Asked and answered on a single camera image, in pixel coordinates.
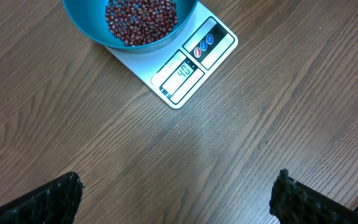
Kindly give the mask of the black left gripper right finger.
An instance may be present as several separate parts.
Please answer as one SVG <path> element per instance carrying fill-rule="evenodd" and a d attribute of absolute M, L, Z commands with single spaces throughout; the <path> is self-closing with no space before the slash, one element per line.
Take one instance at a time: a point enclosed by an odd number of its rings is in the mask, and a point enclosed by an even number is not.
<path fill-rule="evenodd" d="M 282 169 L 272 187 L 270 214 L 280 223 L 354 224 L 354 210 L 291 178 Z"/>

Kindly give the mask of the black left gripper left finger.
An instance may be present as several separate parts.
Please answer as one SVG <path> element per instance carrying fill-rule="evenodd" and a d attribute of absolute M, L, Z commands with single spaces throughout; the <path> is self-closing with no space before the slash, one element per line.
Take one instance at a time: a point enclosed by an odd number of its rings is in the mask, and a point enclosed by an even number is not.
<path fill-rule="evenodd" d="M 62 176 L 0 207 L 0 224 L 72 224 L 84 185 L 76 172 Z"/>

